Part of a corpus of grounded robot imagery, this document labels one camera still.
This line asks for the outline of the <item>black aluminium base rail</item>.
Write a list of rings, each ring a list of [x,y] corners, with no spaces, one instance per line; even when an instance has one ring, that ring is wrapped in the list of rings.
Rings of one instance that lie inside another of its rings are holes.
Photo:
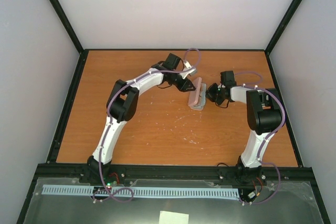
[[[204,180],[219,185],[247,186],[253,179],[261,178],[263,182],[277,181],[274,168],[263,167],[258,172],[238,177],[235,167],[225,166],[155,166],[155,165],[110,165],[104,176],[105,182],[117,177],[119,182],[129,185],[138,179],[153,180]],[[101,183],[98,172],[93,172],[86,164],[39,164],[34,180],[39,178],[77,178],[81,183],[98,185]]]

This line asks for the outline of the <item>pink glasses case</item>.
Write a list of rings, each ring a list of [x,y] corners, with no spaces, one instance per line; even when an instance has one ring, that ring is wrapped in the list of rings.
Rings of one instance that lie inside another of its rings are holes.
[[[190,92],[188,106],[192,110],[201,111],[204,109],[204,106],[206,104],[207,85],[203,82],[201,77],[196,78],[193,81],[193,85],[196,89]]]

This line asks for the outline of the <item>pale yellow paper note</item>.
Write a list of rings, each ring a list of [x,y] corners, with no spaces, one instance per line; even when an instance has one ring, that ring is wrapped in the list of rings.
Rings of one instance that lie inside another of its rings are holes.
[[[188,214],[160,211],[159,224],[188,224],[188,221]]]

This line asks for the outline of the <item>black frame post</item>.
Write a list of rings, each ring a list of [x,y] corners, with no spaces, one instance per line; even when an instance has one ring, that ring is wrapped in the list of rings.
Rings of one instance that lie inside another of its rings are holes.
[[[283,18],[281,19],[277,29],[275,30],[273,36],[271,37],[266,49],[265,54],[266,56],[270,56],[271,52],[275,48],[277,42],[279,41],[280,37],[283,35],[286,27],[290,23],[291,19],[293,18],[294,14],[296,13],[298,7],[300,6],[303,0],[292,0],[289,7],[287,8]]]
[[[71,42],[73,43],[75,49],[77,50],[77,52],[79,54],[82,54],[84,52],[84,48],[81,44],[81,42],[78,39],[78,36],[76,35],[61,3],[59,2],[59,0],[49,0],[49,2],[51,3],[55,13],[57,14],[59,20],[61,21],[65,31],[67,32]]]

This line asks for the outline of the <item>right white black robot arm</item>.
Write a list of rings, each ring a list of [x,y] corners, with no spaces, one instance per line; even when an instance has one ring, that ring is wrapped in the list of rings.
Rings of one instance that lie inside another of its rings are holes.
[[[284,126],[286,113],[276,88],[262,89],[245,83],[239,86],[233,71],[223,71],[220,75],[220,84],[213,83],[206,97],[218,107],[224,101],[246,104],[250,134],[238,158],[235,177],[239,183],[247,184],[260,176],[264,153],[270,140]]]

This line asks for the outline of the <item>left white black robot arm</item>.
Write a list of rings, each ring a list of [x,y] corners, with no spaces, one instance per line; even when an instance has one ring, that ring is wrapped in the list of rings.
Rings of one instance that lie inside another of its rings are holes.
[[[101,138],[87,161],[92,179],[100,184],[108,180],[113,150],[124,126],[135,115],[139,97],[165,82],[180,92],[195,91],[195,85],[187,76],[196,72],[198,64],[191,65],[185,58],[169,54],[166,60],[152,65],[138,77],[115,82],[107,102],[106,123]]]

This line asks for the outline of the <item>left black frame post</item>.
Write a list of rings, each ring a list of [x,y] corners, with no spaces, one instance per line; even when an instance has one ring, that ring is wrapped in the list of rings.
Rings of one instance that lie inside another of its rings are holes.
[[[78,36],[76,35],[61,3],[59,2],[59,0],[49,0],[49,2],[51,3],[55,13],[57,14],[59,20],[61,21],[65,31],[67,32],[71,42],[73,43],[75,49],[77,50],[77,52],[79,54],[82,54],[84,52],[84,48],[81,44],[81,42],[78,39]]]

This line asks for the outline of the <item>right black frame post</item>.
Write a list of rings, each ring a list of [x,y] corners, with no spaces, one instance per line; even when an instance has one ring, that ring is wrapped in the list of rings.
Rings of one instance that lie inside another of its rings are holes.
[[[270,56],[271,52],[275,48],[277,42],[279,41],[280,37],[283,35],[286,27],[290,23],[291,19],[293,18],[294,14],[296,13],[298,7],[300,6],[303,0],[292,0],[289,7],[287,8],[283,18],[281,19],[277,29],[275,30],[273,36],[271,37],[266,49],[265,54],[266,56]]]

